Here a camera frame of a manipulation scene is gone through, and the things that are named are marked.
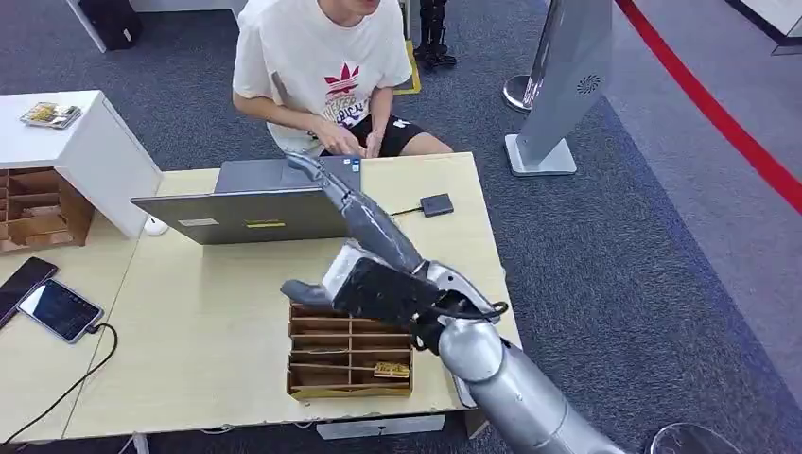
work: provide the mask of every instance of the robotic arm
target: robotic arm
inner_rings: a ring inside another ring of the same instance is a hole
[[[319,285],[286,281],[297,303],[407,327],[413,345],[439,355],[516,453],[622,454],[494,327],[506,303],[491,304],[456,270],[424,259],[375,201],[315,159],[288,153],[346,220],[352,238]]]

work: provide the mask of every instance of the black cable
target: black cable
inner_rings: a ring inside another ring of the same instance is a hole
[[[392,213],[390,216],[406,215],[407,213],[414,213],[416,211],[424,211],[424,207],[419,206],[417,208],[411,208],[409,210],[399,211],[397,213]]]
[[[499,301],[498,303],[493,303],[492,306],[495,310],[490,312],[460,312],[454,311],[450,309],[444,309],[442,307],[437,306],[428,306],[427,310],[430,310],[434,313],[445,315],[446,317],[451,317],[454,319],[465,319],[465,320],[487,320],[493,319],[498,317],[499,315],[507,312],[509,310],[510,305],[504,303],[503,301]]]
[[[75,384],[74,384],[73,386],[71,386],[69,390],[67,390],[66,392],[64,392],[64,394],[62,394],[62,395],[61,395],[61,397],[59,397],[58,399],[56,399],[56,402],[53,402],[53,405],[51,405],[51,406],[50,406],[50,407],[49,407],[47,410],[45,410],[45,411],[44,411],[42,414],[40,414],[39,416],[37,416],[37,418],[36,418],[36,419],[34,419],[33,421],[31,421],[31,422],[29,422],[29,423],[25,424],[25,425],[24,425],[24,426],[23,426],[21,429],[19,429],[19,430],[17,430],[16,432],[12,433],[12,434],[11,434],[11,436],[10,436],[10,437],[8,437],[8,438],[6,439],[6,441],[5,441],[5,442],[3,442],[3,443],[0,445],[0,447],[2,447],[2,446],[5,446],[5,445],[7,445],[7,444],[11,443],[11,440],[13,440],[13,439],[14,439],[14,437],[16,437],[17,435],[19,435],[19,434],[23,433],[24,431],[28,430],[28,428],[30,428],[30,427],[31,427],[31,426],[33,426],[34,424],[36,424],[36,423],[38,423],[39,421],[41,421],[41,420],[42,420],[42,418],[44,418],[44,417],[45,417],[45,416],[46,416],[46,415],[47,415],[49,412],[51,412],[53,409],[55,409],[55,408],[56,408],[56,406],[57,406],[57,405],[59,405],[59,404],[61,403],[61,401],[62,401],[62,400],[64,400],[64,398],[65,398],[67,395],[69,395],[69,393],[71,393],[71,392],[72,392],[72,391],[73,391],[75,388],[77,388],[77,387],[78,387],[78,385],[80,385],[81,383],[83,383],[83,381],[84,381],[84,380],[86,380],[87,378],[89,378],[89,376],[90,376],[90,375],[94,374],[94,373],[97,371],[97,369],[100,369],[101,367],[103,367],[103,364],[106,364],[106,362],[107,362],[109,359],[111,359],[111,358],[112,358],[112,355],[113,355],[113,354],[114,354],[114,352],[117,350],[117,344],[119,343],[119,338],[117,337],[117,330],[116,330],[116,329],[114,329],[114,327],[113,327],[113,326],[111,326],[111,325],[110,325],[110,324],[108,324],[108,323],[99,323],[99,324],[97,324],[97,325],[95,325],[95,326],[87,327],[87,328],[86,328],[86,332],[87,332],[87,333],[90,333],[90,334],[95,334],[95,333],[98,331],[98,329],[99,329],[101,326],[105,326],[105,327],[109,328],[110,330],[112,330],[112,335],[114,336],[114,339],[113,339],[113,344],[112,344],[112,350],[109,352],[109,354],[108,354],[108,355],[106,355],[106,357],[105,357],[105,358],[104,358],[102,361],[100,361],[100,363],[99,363],[99,364],[97,364],[97,366],[95,366],[95,367],[93,367],[92,369],[90,369],[90,370],[89,370],[89,372],[87,372],[86,374],[84,374],[84,376],[82,376],[82,377],[81,377],[81,378],[80,378],[78,381],[76,381],[76,382],[75,382]]]

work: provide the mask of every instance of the phone screen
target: phone screen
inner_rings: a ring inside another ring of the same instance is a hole
[[[20,303],[20,310],[70,343],[103,315],[100,307],[53,279],[33,289]]]
[[[17,313],[17,303],[41,284],[42,281],[56,273],[59,268],[41,258],[30,257],[19,270],[0,286],[0,327],[3,327]]]

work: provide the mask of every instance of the wooden organizer box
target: wooden organizer box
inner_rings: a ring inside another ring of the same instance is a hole
[[[290,303],[287,393],[296,399],[410,395],[412,347],[403,329],[348,314]],[[378,362],[409,368],[406,377],[377,377]]]
[[[52,167],[0,169],[0,253],[83,246],[94,211]]]

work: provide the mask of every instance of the man's hand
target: man's hand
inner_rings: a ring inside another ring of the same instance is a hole
[[[373,131],[368,134],[368,138],[365,139],[365,145],[367,145],[367,152],[365,154],[366,158],[377,158],[378,153],[381,150],[381,141],[384,140],[384,133],[381,131]]]
[[[367,154],[367,150],[350,131],[325,118],[318,117],[311,131],[318,136],[326,151],[332,154],[356,154],[361,157]]]

